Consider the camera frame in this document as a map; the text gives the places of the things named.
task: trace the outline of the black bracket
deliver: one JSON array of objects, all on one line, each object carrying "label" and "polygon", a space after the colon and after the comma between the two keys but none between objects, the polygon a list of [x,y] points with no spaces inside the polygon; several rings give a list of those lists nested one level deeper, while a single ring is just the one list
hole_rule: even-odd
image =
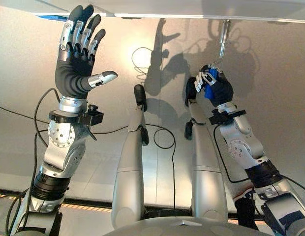
[{"label": "black bracket", "polygon": [[219,113],[218,109],[212,111],[213,116],[209,118],[211,124],[225,124],[230,123],[233,118],[246,114],[245,110],[228,114],[226,111]]},{"label": "black bracket", "polygon": [[141,136],[142,136],[142,145],[147,146],[149,144],[148,131],[144,127],[140,127],[140,130],[141,130]]},{"label": "black bracket", "polygon": [[51,111],[49,113],[49,119],[55,121],[56,123],[80,123],[87,126],[93,126],[102,123],[103,113],[99,112],[96,105],[90,104],[88,106],[88,111],[86,113],[79,113],[75,117],[67,117]]}]

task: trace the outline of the wire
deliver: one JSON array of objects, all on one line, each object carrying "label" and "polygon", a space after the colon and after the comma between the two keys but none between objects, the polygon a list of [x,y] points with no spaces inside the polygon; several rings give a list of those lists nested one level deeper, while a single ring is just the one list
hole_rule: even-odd
[{"label": "wire", "polygon": [[224,160],[223,160],[223,158],[222,158],[222,156],[221,156],[221,152],[220,152],[220,149],[219,149],[217,140],[216,140],[216,130],[217,130],[217,128],[218,128],[219,126],[220,126],[220,125],[217,125],[217,126],[215,127],[215,129],[213,130],[213,139],[215,140],[215,144],[216,144],[216,147],[217,147],[217,149],[218,149],[218,153],[219,153],[220,159],[221,159],[221,161],[222,161],[223,167],[224,167],[224,169],[225,169],[225,171],[226,171],[226,174],[227,174],[227,177],[228,177],[229,181],[230,181],[231,183],[241,183],[241,182],[244,182],[244,181],[249,180],[249,178],[244,178],[244,179],[236,180],[236,181],[233,181],[233,180],[230,179],[230,176],[229,176],[229,173],[228,173],[226,164],[225,164],[225,162],[224,162]]},{"label": "wire", "polygon": [[123,126],[123,127],[121,127],[121,128],[118,128],[118,129],[116,129],[116,130],[113,130],[113,131],[108,131],[108,132],[104,132],[104,133],[99,133],[99,132],[92,132],[93,134],[111,134],[111,133],[114,133],[114,132],[117,132],[117,131],[120,131],[120,130],[122,130],[122,129],[125,129],[125,128],[127,128],[128,126]]},{"label": "wire", "polygon": [[36,174],[36,166],[37,166],[37,136],[40,135],[41,132],[48,131],[47,129],[40,130],[34,135],[34,166],[33,166],[33,173],[32,173],[32,178],[31,178],[31,184],[29,188],[29,195],[28,195],[28,201],[27,201],[27,210],[25,214],[25,220],[24,220],[24,225],[23,229],[26,226],[27,220],[28,220],[28,215],[29,215],[29,207],[30,207],[30,201],[31,201],[31,192],[33,189],[33,182]]},{"label": "wire", "polygon": [[[19,208],[20,208],[20,205],[21,205],[21,198],[22,198],[22,196],[27,192],[27,190],[28,190],[28,189],[26,189],[25,191],[21,192],[21,193],[14,199],[14,201],[12,202],[12,204],[10,205],[10,208],[9,208],[9,210],[8,210],[7,217],[6,217],[6,224],[5,224],[5,234],[6,234],[6,236],[10,236],[10,234],[11,234],[11,231],[12,231],[12,229],[13,229],[13,226],[14,226],[14,223],[15,223],[15,220],[16,220],[16,218],[17,218],[18,211],[19,211]],[[12,220],[12,222],[11,222],[10,227],[9,227],[9,218],[10,218],[11,212],[12,212],[13,207],[14,207],[15,203],[17,202],[17,200],[19,200],[19,201],[18,201],[18,206],[17,206],[17,208],[16,208],[14,218],[13,218],[13,220]]]},{"label": "wire", "polygon": [[255,200],[254,200],[254,198],[253,198],[253,193],[254,193],[254,187],[252,187],[252,190],[251,190],[252,204],[253,204],[253,206],[254,206],[256,212],[257,212],[259,215],[261,215],[261,213],[259,212],[259,210],[258,210],[257,207],[256,207]]},{"label": "wire", "polygon": [[[172,170],[173,170],[173,209],[176,209],[176,178],[175,178],[175,166],[174,166],[174,153],[176,152],[176,138],[174,137],[174,134],[167,128],[163,127],[163,126],[160,126],[160,125],[155,125],[155,124],[146,124],[148,126],[154,126],[154,127],[158,127],[160,129],[156,130],[155,133],[153,134],[153,141],[154,143],[161,149],[170,149],[174,146],[173,148],[173,153],[172,153],[172,157],[171,157],[171,161],[172,161]],[[156,142],[156,139],[155,139],[155,136],[156,134],[161,131],[161,130],[166,130],[168,131],[171,136],[173,137],[173,143],[168,146],[168,147],[162,147],[160,146],[157,142]]]},{"label": "wire", "polygon": [[148,67],[138,67],[138,66],[135,64],[134,59],[133,59],[133,56],[134,56],[135,52],[137,52],[139,49],[147,49],[147,50],[149,50],[149,51],[151,51],[151,52],[153,52],[153,50],[150,49],[150,48],[147,48],[147,47],[140,47],[140,48],[137,48],[137,49],[132,53],[132,56],[131,56],[131,60],[132,60],[132,63],[133,63],[133,65],[134,65],[134,69],[135,69],[138,73],[140,73],[140,75],[137,75],[136,78],[137,78],[137,79],[144,80],[144,79],[142,79],[141,77],[142,77],[142,76],[147,76],[147,72],[143,71],[143,69],[148,69]]},{"label": "wire", "polygon": [[42,100],[45,98],[45,96],[46,96],[50,91],[54,91],[55,96],[56,96],[58,102],[60,102],[60,97],[59,97],[58,92],[56,91],[56,89],[55,89],[55,88],[49,88],[49,89],[40,97],[40,99],[39,99],[39,101],[38,101],[38,103],[37,103],[37,105],[36,105],[36,107],[35,107],[34,115],[33,115],[33,121],[34,121],[35,130],[36,130],[36,132],[37,132],[39,138],[41,139],[41,141],[44,143],[44,145],[45,145],[46,147],[48,146],[48,144],[44,141],[43,137],[41,136],[41,134],[40,134],[40,132],[39,132],[38,124],[37,124],[37,122],[36,122],[36,115],[37,115],[37,113],[38,113],[38,109],[39,109],[39,107],[40,107],[40,104],[41,104]]},{"label": "wire", "polygon": [[[28,117],[28,116],[23,115],[23,114],[18,113],[18,112],[13,112],[13,111],[8,110],[8,109],[6,109],[6,108],[4,108],[4,107],[1,107],[1,106],[0,106],[0,109],[2,109],[2,110],[4,110],[4,111],[7,111],[7,112],[10,112],[10,113],[15,114],[15,115],[19,115],[19,116],[22,116],[22,117],[25,117],[25,118],[33,119],[32,117]],[[43,120],[40,120],[40,119],[37,119],[37,121],[42,122],[42,123],[45,123],[45,124],[49,124],[48,122],[43,121]]]},{"label": "wire", "polygon": [[305,191],[305,187],[299,184],[298,182],[294,181],[292,178],[289,178],[287,176],[281,175],[282,177],[288,179],[289,181],[293,182],[294,184],[298,185],[300,188],[302,188]]}]

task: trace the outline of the silver cylinder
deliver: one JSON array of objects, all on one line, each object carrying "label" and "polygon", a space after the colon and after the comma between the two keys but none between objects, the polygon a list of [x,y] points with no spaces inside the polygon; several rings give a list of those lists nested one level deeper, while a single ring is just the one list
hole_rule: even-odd
[{"label": "silver cylinder", "polygon": [[226,43],[228,42],[228,37],[229,37],[230,25],[231,25],[230,20],[223,21],[221,34],[220,34],[221,48],[220,48],[219,58],[222,58],[225,54]]}]

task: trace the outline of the robotic hand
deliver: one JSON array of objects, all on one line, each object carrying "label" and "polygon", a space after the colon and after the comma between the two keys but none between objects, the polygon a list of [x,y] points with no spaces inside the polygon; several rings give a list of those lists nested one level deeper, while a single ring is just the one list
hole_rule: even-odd
[{"label": "robotic hand", "polygon": [[102,122],[103,113],[96,105],[89,105],[86,112],[88,92],[118,75],[113,71],[91,75],[96,51],[105,35],[102,29],[90,42],[101,21],[96,15],[84,29],[92,14],[92,5],[85,9],[77,6],[64,24],[55,71],[55,83],[62,94],[59,109],[49,113],[49,145],[9,235],[27,235],[30,231],[46,236],[59,234],[59,208],[65,192],[84,155],[87,136],[95,139],[89,126]]},{"label": "robotic hand", "polygon": [[92,5],[85,9],[77,6],[65,22],[55,71],[55,84],[64,97],[86,99],[90,90],[118,76],[114,71],[91,76],[96,51],[105,36],[105,30],[101,29],[90,43],[101,21],[99,15],[94,16],[84,30],[92,14]]},{"label": "robotic hand", "polygon": [[186,105],[205,88],[205,97],[216,107],[211,124],[219,124],[230,155],[244,168],[259,198],[267,224],[282,235],[305,235],[305,204],[270,159],[254,136],[245,117],[232,103],[233,89],[219,69],[205,65],[186,85]]}]

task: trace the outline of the silver metal housing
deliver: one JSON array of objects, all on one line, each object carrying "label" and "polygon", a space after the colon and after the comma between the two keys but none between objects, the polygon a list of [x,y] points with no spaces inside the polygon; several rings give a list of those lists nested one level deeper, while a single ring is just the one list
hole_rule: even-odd
[{"label": "silver metal housing", "polygon": [[195,217],[158,217],[125,226],[105,236],[269,236],[227,222]]},{"label": "silver metal housing", "polygon": [[59,110],[70,113],[80,113],[87,110],[87,100],[61,96]]},{"label": "silver metal housing", "polygon": [[145,118],[141,106],[138,106],[128,127],[114,184],[111,221],[115,229],[141,220],[144,214],[140,127],[145,127]]},{"label": "silver metal housing", "polygon": [[195,160],[192,182],[193,216],[212,221],[228,221],[226,192],[222,173],[214,149],[206,118],[195,100],[190,100],[191,117],[195,141]]},{"label": "silver metal housing", "polygon": [[64,51],[68,42],[71,42],[71,31],[73,30],[74,22],[67,20],[64,24],[63,31],[60,38],[60,47]]},{"label": "silver metal housing", "polygon": [[226,44],[228,42],[228,37],[230,32],[230,25],[231,25],[230,20],[223,21],[221,35],[220,35],[221,48],[220,48],[219,58],[222,58],[225,54]]}]

